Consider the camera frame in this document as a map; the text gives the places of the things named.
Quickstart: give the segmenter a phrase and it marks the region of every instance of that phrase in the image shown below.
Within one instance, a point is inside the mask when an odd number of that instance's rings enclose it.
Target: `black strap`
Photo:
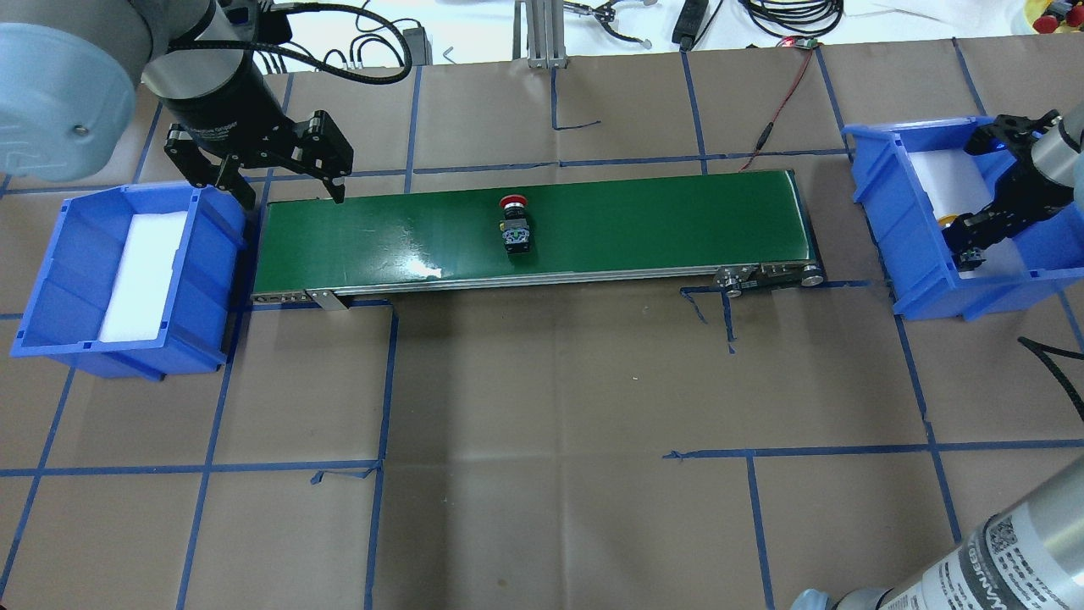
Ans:
[[[1050,348],[1049,346],[1032,341],[1027,337],[1020,337],[1017,341],[1034,354],[1035,358],[1043,363],[1046,369],[1050,372],[1054,379],[1058,380],[1058,384],[1061,385],[1066,394],[1069,395],[1069,400],[1072,401],[1073,407],[1076,408],[1076,415],[1081,417],[1081,421],[1084,421],[1084,401],[1081,400],[1081,395],[1076,392],[1076,389],[1073,388],[1073,385],[1069,381],[1069,378],[1066,377],[1066,374],[1061,373],[1058,365],[1054,364],[1054,361],[1047,356],[1047,354],[1054,354],[1055,356],[1063,356],[1066,359],[1073,359],[1074,361],[1084,361],[1084,354]]]

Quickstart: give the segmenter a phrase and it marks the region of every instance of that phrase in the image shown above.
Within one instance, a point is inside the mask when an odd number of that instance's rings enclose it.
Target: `cable bundle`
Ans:
[[[793,34],[817,37],[828,34],[843,16],[843,0],[738,0],[752,23],[784,38]]]

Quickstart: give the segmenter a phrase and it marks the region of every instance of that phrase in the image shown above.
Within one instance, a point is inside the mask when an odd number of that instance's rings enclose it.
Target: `white surface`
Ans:
[[[360,7],[362,0],[343,0]],[[592,7],[603,0],[578,0]],[[722,0],[723,7],[708,29],[700,49],[741,49],[749,44],[773,47],[777,39],[762,33],[749,20],[737,0]],[[710,0],[708,15],[715,8]],[[618,31],[648,38],[654,48],[621,42],[607,36],[593,17],[565,15],[565,47],[570,56],[666,53],[678,50],[670,42],[683,0],[658,0],[651,7],[628,0],[617,4]],[[931,40],[1008,36],[1023,0],[847,0],[843,20],[825,36],[826,44]],[[433,43],[434,63],[496,62],[512,59],[512,0],[372,0],[367,9],[389,20],[415,17],[425,25]],[[413,24],[400,24],[411,27]],[[315,13],[291,18],[294,40],[323,57],[332,48],[347,51],[356,36],[353,17],[343,13]],[[371,28],[375,25],[363,25]],[[393,65],[390,52],[366,44],[365,65]],[[287,60],[293,70],[310,69]]]
[[[99,341],[115,343],[158,337],[173,277],[173,258],[188,215],[173,211],[132,216]]]
[[[951,213],[975,212],[993,200],[994,195],[986,187],[975,160],[963,150],[913,152],[907,156],[930,197],[934,219]],[[1028,270],[1012,239],[988,247],[984,256],[986,261],[982,265],[959,276],[1010,275]]]

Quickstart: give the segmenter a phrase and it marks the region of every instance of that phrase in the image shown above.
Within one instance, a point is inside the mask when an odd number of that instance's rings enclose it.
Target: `robotic arm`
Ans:
[[[956,267],[970,271],[984,261],[982,251],[1054,217],[1073,202],[1074,168],[1084,176],[1084,103],[1061,116],[1050,111],[1037,120],[1001,115],[976,130],[965,150],[972,155],[1003,147],[1016,163],[997,179],[994,199],[976,213],[962,213],[942,230]],[[1076,199],[1084,199],[1077,189]]]
[[[100,170],[131,119],[142,78],[179,120],[165,150],[192,185],[229,191],[250,208],[256,194],[240,169],[285,167],[319,178],[341,202],[353,148],[324,111],[291,120],[251,61],[254,50],[296,56],[275,46],[292,36],[286,16],[322,10],[352,12],[387,27],[403,47],[405,67],[391,77],[366,77],[315,65],[360,82],[406,76],[411,56],[402,35],[356,7],[0,0],[0,170],[54,181]]]

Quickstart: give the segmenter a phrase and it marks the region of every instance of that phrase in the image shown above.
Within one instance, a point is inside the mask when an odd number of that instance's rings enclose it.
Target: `qr code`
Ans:
[[[990,541],[990,550],[993,553],[1002,553],[1017,543],[1016,530],[1012,529],[1011,517],[1006,517],[991,528],[986,535]]]

